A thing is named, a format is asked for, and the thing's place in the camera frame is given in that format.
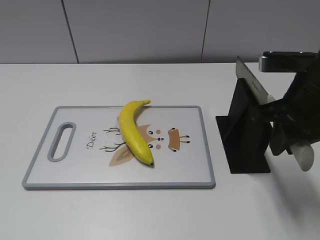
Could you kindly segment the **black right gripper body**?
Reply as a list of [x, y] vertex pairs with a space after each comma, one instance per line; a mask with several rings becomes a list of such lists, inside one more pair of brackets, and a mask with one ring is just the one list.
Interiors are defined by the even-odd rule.
[[320, 54], [312, 64], [295, 76], [281, 99], [262, 104], [256, 114], [262, 122], [272, 122], [269, 147], [273, 155], [287, 151], [297, 143], [320, 140]]

